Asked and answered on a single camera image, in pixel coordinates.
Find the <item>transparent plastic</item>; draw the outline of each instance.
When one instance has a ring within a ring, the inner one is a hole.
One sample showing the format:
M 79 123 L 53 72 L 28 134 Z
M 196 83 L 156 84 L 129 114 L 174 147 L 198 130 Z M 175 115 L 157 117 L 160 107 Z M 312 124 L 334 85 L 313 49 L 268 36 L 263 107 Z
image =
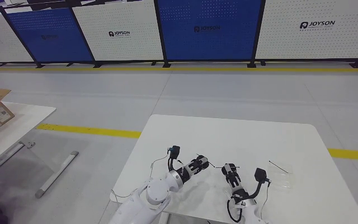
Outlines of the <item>transparent plastic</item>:
M 294 185 L 294 173 L 292 165 L 271 161 L 267 167 L 267 178 L 272 180 L 272 185 L 291 189 Z

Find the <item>pegboard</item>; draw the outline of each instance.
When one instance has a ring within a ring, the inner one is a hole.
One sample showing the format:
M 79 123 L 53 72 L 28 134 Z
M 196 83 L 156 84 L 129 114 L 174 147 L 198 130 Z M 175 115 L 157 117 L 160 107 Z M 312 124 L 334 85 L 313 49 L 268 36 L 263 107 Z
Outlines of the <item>pegboard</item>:
M 73 9 L 95 60 L 163 60 L 152 0 Z
M 250 59 L 261 0 L 158 0 L 168 60 Z
M 16 34 L 0 15 L 0 62 L 33 62 Z
M 38 62 L 92 61 L 68 8 L 8 16 Z
M 267 0 L 256 58 L 358 58 L 357 9 L 357 0 Z

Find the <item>white table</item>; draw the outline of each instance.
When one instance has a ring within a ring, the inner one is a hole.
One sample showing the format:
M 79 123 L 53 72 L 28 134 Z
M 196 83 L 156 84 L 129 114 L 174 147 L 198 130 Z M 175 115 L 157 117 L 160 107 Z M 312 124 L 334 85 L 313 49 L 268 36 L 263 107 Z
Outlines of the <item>white table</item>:
M 31 148 L 34 143 L 24 141 L 24 136 L 56 110 L 56 108 L 48 106 L 15 104 L 12 102 L 3 103 L 15 114 L 15 117 L 0 127 L 0 166 L 23 146 Z M 46 183 L 37 191 L 37 198 L 40 198 L 45 193 L 76 155 L 78 155 L 78 152 L 76 151 L 71 153 L 61 165 L 60 170 L 55 171 Z
M 250 194 L 257 186 L 257 167 L 267 170 L 269 160 L 290 165 L 292 188 L 272 184 L 263 212 L 263 218 L 274 224 L 357 223 L 358 206 L 317 130 L 309 124 L 152 115 L 114 186 L 116 194 L 127 195 L 141 186 L 151 163 L 173 145 L 181 147 L 178 158 L 184 164 L 198 153 L 215 166 L 240 166 L 238 173 Z M 160 160 L 152 176 L 167 171 L 167 160 Z M 209 167 L 172 194 L 165 211 L 231 223 L 225 191 L 230 187 L 221 170 Z M 265 199 L 266 184 L 256 198 L 260 207 Z

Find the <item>floor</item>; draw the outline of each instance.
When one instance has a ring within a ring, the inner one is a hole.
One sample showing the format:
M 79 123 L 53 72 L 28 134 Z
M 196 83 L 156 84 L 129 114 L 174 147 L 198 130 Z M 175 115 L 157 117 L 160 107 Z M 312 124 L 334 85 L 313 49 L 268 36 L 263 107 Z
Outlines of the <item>floor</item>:
M 198 66 L 246 65 L 172 65 Z M 267 67 L 349 68 L 346 63 Z M 328 148 L 350 150 L 358 150 L 357 86 L 358 71 L 0 70 L 0 88 L 12 90 L 4 101 L 54 106 L 57 111 L 45 121 L 50 124 L 142 131 L 152 114 L 308 123 Z M 21 150 L 0 169 L 0 207 L 11 223 L 108 223 L 118 207 L 109 201 L 110 189 L 136 139 L 47 130 L 33 130 L 29 138 L 36 142 L 31 149 L 36 156 Z M 79 156 L 41 199 L 35 199 L 36 190 L 73 150 Z M 333 160 L 358 202 L 358 160 Z M 173 216 L 170 223 L 207 222 Z

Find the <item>yellow stripe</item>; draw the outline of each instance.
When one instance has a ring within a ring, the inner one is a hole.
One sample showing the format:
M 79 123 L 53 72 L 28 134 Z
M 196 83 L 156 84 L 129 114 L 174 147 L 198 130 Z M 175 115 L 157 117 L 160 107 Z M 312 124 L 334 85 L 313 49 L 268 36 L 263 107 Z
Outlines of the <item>yellow stripe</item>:
M 102 136 L 115 136 L 124 138 L 139 138 L 141 132 L 135 132 L 131 130 L 114 130 L 103 128 L 89 128 L 89 127 L 76 127 L 57 124 L 40 124 L 37 129 L 40 130 L 56 130 L 58 132 L 72 132 L 82 134 L 99 134 Z M 358 150 L 339 150 L 336 148 L 329 148 L 329 153 L 335 158 L 349 158 L 352 160 L 358 160 Z
M 51 68 L 50 66 L 44 68 L 0 68 L 0 71 L 198 71 L 198 72 L 355 72 L 358 73 L 358 69 L 354 68 L 214 68 L 214 67 L 101 67 L 101 68 Z
M 102 136 L 115 136 L 115 137 L 124 137 L 124 138 L 139 138 L 141 134 L 141 132 L 134 132 L 130 130 L 75 127 L 75 126 L 56 125 L 56 124 L 40 124 L 37 127 L 37 129 L 57 130 L 59 132 L 73 132 L 73 133 L 82 133 L 82 134 L 99 134 Z
M 329 154 L 334 158 L 350 158 L 358 160 L 358 150 L 338 150 L 336 148 L 329 148 Z

